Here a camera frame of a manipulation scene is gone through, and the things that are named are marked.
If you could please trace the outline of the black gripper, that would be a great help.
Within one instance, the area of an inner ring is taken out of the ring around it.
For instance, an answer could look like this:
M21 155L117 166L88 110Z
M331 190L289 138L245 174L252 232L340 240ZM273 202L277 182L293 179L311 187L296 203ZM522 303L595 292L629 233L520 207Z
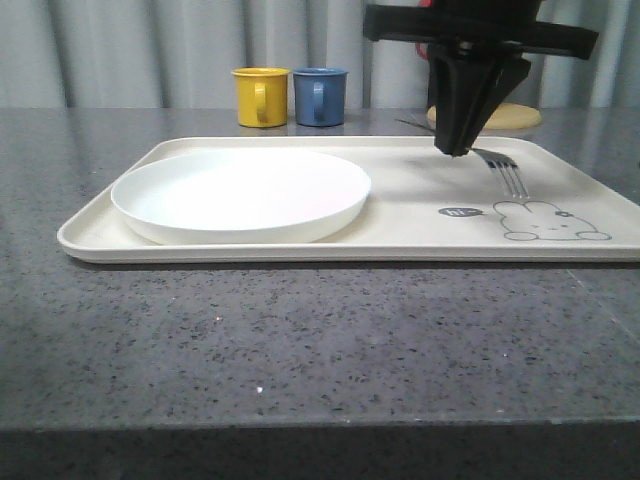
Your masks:
M424 6L366 6L363 34L371 41L461 41L513 47L517 52L587 59L598 33L542 22L540 1L433 1ZM474 57L432 44L430 100L436 109L435 145L452 157L466 155L491 115L529 75L519 57Z

